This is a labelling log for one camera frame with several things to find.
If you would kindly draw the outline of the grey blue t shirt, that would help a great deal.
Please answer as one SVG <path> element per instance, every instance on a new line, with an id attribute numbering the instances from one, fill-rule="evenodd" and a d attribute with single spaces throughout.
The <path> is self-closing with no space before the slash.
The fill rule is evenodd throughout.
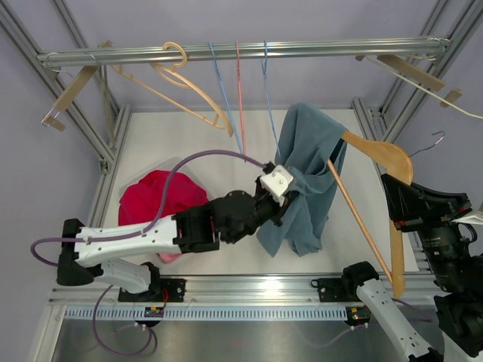
<path id="1" fill-rule="evenodd" d="M 294 176 L 289 190 L 297 196 L 280 226 L 268 221 L 258 229 L 257 239 L 270 256 L 275 256 L 285 241 L 298 256 L 322 249 L 321 235 L 337 191 L 326 162 L 341 172 L 346 155 L 344 132 L 343 125 L 314 106 L 297 103 L 288 108 L 275 163 Z"/>

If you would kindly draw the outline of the beige plastic hanger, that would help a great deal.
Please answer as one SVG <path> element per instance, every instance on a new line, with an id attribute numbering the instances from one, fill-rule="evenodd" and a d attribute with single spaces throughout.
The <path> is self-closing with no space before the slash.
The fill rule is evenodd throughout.
<path id="1" fill-rule="evenodd" d="M 172 41 L 165 42 L 162 46 L 162 50 L 178 51 L 178 53 L 181 56 L 181 61 L 177 63 L 172 63 L 170 66 L 164 66 L 161 63 L 151 62 L 149 63 L 150 67 L 168 83 L 182 89 L 193 91 L 196 94 L 198 94 L 215 112 L 215 116 L 213 119 L 209 119 L 208 116 L 206 115 L 202 115 L 197 112 L 194 112 L 193 110 L 185 107 L 181 103 L 178 103 L 177 101 L 171 99 L 170 97 L 164 95 L 163 93 L 145 84 L 144 82 L 136 78 L 133 74 L 126 72 L 124 70 L 123 65 L 111 66 L 111 68 L 119 75 L 128 79 L 129 81 L 141 86 L 145 90 L 151 92 L 152 94 L 155 94 L 157 97 L 163 99 L 164 101 L 170 103 L 171 105 L 177 107 L 178 109 L 190 114 L 191 116 L 194 116 L 200 119 L 201 121 L 209 124 L 211 127 L 214 127 L 219 130 L 225 130 L 228 133 L 228 136 L 232 137 L 235 133 L 235 129 L 232 126 L 232 123 L 229 120 L 229 117 L 227 116 L 227 114 L 200 87 L 195 85 L 193 82 L 191 82 L 189 79 L 187 79 L 177 71 L 178 68 L 183 68 L 188 63 L 188 55 L 185 52 L 185 50 L 178 43 L 175 43 Z"/>

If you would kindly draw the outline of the pink wire hanger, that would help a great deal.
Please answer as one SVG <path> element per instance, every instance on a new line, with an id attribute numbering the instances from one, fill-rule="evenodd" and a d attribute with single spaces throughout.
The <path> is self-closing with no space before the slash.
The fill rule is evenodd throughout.
<path id="1" fill-rule="evenodd" d="M 247 145 L 245 136 L 245 117 L 243 111 L 243 100 L 242 100 L 242 80 L 241 80 L 241 67 L 240 67 L 240 49 L 238 41 L 235 41 L 235 54 L 236 54 L 236 80 L 238 89 L 238 113 L 239 113 L 239 124 L 241 129 L 241 144 L 243 155 L 247 155 Z"/>

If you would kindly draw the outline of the light blue wire hanger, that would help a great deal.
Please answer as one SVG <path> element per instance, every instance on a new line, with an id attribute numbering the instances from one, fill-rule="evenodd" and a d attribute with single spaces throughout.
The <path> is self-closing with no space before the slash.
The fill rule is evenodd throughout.
<path id="1" fill-rule="evenodd" d="M 211 56 L 212 56 L 212 59 L 213 59 L 214 71 L 215 71 L 215 74 L 216 74 L 216 77 L 217 77 L 217 82 L 218 82 L 218 85 L 219 85 L 219 88 L 220 88 L 220 93 L 222 94 L 222 97 L 223 97 L 225 110 L 226 110 L 226 113 L 227 113 L 228 119 L 229 119 L 229 124 L 232 126 L 233 135 L 235 136 L 235 140 L 236 140 L 237 145 L 238 145 L 238 150 L 243 155 L 244 149 L 243 149 L 243 145 L 242 145 L 242 138 L 241 138 L 241 136 L 238 132 L 237 126 L 235 125 L 235 119 L 233 117 L 233 113 L 232 113 L 230 103 L 229 103 L 229 99 L 228 99 L 228 94 L 226 92 L 226 88 L 225 88 L 225 85 L 223 83 L 223 76 L 221 75 L 221 71 L 220 71 L 220 67 L 218 65 L 217 55 L 216 55 L 216 51 L 214 49 L 213 43 L 209 41 L 208 47 L 210 49 Z"/>

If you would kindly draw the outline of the light pink t shirt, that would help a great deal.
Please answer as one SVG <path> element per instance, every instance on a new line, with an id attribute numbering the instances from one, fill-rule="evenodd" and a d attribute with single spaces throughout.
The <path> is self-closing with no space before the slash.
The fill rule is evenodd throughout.
<path id="1" fill-rule="evenodd" d="M 171 264 L 171 263 L 177 261 L 178 259 L 180 259 L 182 256 L 183 256 L 182 253 L 175 253 L 175 254 L 172 254 L 172 253 L 158 253 L 157 254 L 157 257 L 159 258 L 159 260 L 161 262 L 163 262 L 164 264 Z"/>

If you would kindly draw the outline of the red t shirt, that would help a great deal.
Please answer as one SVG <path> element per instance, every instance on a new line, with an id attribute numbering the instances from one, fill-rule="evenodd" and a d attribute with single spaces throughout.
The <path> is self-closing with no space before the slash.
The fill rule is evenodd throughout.
<path id="1" fill-rule="evenodd" d="M 160 208 L 162 192 L 168 179 L 166 170 L 154 170 L 138 183 L 129 186 L 119 202 L 118 225 L 152 221 Z M 184 173 L 171 180 L 161 217 L 173 215 L 208 202 L 207 192 Z"/>

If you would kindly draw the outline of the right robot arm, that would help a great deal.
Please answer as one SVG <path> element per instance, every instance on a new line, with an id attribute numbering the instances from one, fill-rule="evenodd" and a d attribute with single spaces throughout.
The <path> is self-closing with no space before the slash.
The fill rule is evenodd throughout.
<path id="1" fill-rule="evenodd" d="M 444 351 L 435 350 L 412 327 L 369 262 L 343 270 L 341 290 L 364 303 L 403 361 L 480 361 L 482 359 L 482 257 L 471 255 L 482 210 L 473 210 L 465 193 L 437 192 L 382 176 L 389 218 L 398 231 L 417 233 L 442 292 L 434 296 Z"/>

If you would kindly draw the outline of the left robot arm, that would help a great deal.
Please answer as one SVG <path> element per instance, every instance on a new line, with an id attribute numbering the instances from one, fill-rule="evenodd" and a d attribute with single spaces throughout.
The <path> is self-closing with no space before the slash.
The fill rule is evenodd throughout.
<path id="1" fill-rule="evenodd" d="M 57 265 L 57 283 L 77 287 L 95 281 L 120 287 L 146 301 L 162 291 L 160 271 L 151 262 L 135 265 L 129 256 L 149 253 L 184 254 L 219 250 L 253 235 L 268 221 L 280 225 L 294 200 L 295 178 L 273 171 L 257 179 L 255 195 L 232 191 L 222 198 L 191 207 L 154 224 L 139 223 L 101 229 L 83 226 L 77 219 L 64 223 Z"/>

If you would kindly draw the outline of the right wooden clip hanger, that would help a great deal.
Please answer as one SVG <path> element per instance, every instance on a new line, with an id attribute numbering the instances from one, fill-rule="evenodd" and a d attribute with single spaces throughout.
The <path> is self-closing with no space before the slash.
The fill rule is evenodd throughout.
<path id="1" fill-rule="evenodd" d="M 455 104 L 463 92 L 458 87 L 448 88 L 448 84 L 440 78 L 418 66 L 410 64 L 396 55 L 379 55 L 377 57 L 356 56 L 358 61 L 368 60 L 395 75 L 399 80 L 412 85 L 426 95 L 439 101 L 442 108 L 458 109 Z"/>

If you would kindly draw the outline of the wooden clip hanger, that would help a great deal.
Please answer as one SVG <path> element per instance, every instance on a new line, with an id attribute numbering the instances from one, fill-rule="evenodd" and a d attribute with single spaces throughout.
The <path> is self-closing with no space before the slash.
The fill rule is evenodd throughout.
<path id="1" fill-rule="evenodd" d="M 115 122 L 114 112 L 110 102 L 107 68 L 106 66 L 103 66 L 91 52 L 85 52 L 85 54 L 88 55 L 95 62 L 95 64 L 91 66 L 83 66 L 76 76 L 71 76 L 72 81 L 61 93 L 61 95 L 59 95 L 52 108 L 42 119 L 41 124 L 45 127 L 53 127 L 54 129 L 63 132 L 66 129 L 66 126 L 57 119 L 57 116 L 60 113 L 65 112 L 73 104 L 75 98 L 80 94 L 92 77 L 99 75 L 100 95 L 103 102 L 105 128 L 109 138 L 114 140 Z"/>
<path id="2" fill-rule="evenodd" d="M 418 66 L 410 64 L 396 55 L 379 55 L 377 57 L 356 56 L 358 61 L 368 60 L 395 75 L 399 80 L 412 85 L 426 95 L 439 101 L 442 108 L 458 109 L 455 104 L 463 92 L 458 87 L 448 88 L 448 84 L 440 78 Z"/>

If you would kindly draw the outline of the left wooden clip hanger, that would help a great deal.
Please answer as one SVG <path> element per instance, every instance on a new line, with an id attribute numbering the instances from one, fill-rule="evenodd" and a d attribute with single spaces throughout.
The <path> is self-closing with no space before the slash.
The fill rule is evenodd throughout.
<path id="1" fill-rule="evenodd" d="M 95 64 L 91 66 L 83 66 L 76 76 L 71 76 L 72 81 L 61 93 L 61 95 L 59 95 L 52 108 L 42 119 L 41 124 L 45 127 L 53 127 L 54 129 L 63 132 L 66 129 L 66 126 L 57 119 L 57 116 L 60 113 L 65 112 L 73 104 L 75 98 L 80 94 L 92 77 L 99 75 L 100 95 L 103 102 L 105 128 L 109 138 L 114 140 L 115 122 L 114 112 L 110 102 L 107 68 L 106 66 L 103 66 L 91 52 L 85 52 L 85 54 L 88 55 L 95 62 Z"/>

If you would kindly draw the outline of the white laundry basket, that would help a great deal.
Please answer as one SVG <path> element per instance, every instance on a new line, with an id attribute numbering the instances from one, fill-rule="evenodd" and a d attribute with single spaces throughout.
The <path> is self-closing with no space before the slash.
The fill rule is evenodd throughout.
<path id="1" fill-rule="evenodd" d="M 181 157 L 179 156 L 171 156 L 171 157 L 168 157 L 168 158 L 163 158 L 143 169 L 141 169 L 140 171 L 134 173 L 133 175 L 129 176 L 125 181 L 124 183 L 121 185 L 119 191 L 118 191 L 118 196 L 119 196 L 119 201 L 121 199 L 121 197 L 123 196 L 124 192 L 126 191 L 126 189 L 131 186 L 131 185 L 134 185 L 136 183 L 138 183 L 142 178 L 144 178 L 148 173 L 154 171 L 154 170 L 166 170 L 168 172 L 171 171 L 171 169 L 181 160 Z M 187 175 L 194 183 L 196 183 L 199 187 L 203 188 L 206 192 L 207 192 L 207 195 L 209 196 L 209 193 L 208 191 L 206 190 L 206 188 L 202 185 L 201 181 L 199 180 L 199 178 L 195 175 L 195 173 L 189 169 L 189 167 L 187 166 L 183 166 L 180 168 L 179 171 L 177 171 L 177 173 L 184 173 L 185 175 Z"/>

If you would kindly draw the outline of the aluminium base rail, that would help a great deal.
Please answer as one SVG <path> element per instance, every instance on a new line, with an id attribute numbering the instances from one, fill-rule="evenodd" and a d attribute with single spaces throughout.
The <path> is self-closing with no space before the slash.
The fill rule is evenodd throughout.
<path id="1" fill-rule="evenodd" d="M 184 304 L 193 305 L 314 305 L 319 302 L 312 280 L 340 280 L 341 275 L 168 275 L 185 283 Z M 413 305 L 432 304 L 434 296 L 445 296 L 431 274 L 405 276 L 401 299 Z M 99 282 L 83 287 L 54 286 L 50 305 L 93 305 L 107 288 Z"/>

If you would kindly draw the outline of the metal hanging rail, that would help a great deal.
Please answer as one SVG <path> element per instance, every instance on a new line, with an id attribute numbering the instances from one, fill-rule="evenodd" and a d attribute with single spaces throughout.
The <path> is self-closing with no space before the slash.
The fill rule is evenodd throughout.
<path id="1" fill-rule="evenodd" d="M 403 55 L 438 57 L 449 50 L 447 38 L 421 36 L 415 38 L 367 38 L 319 41 L 267 41 L 241 44 L 184 45 L 188 61 L 240 59 L 281 59 L 299 57 L 358 57 L 367 55 Z M 42 51 L 37 60 L 49 68 L 138 63 L 172 63 L 183 56 L 177 49 L 144 48 L 78 48 L 69 51 Z"/>

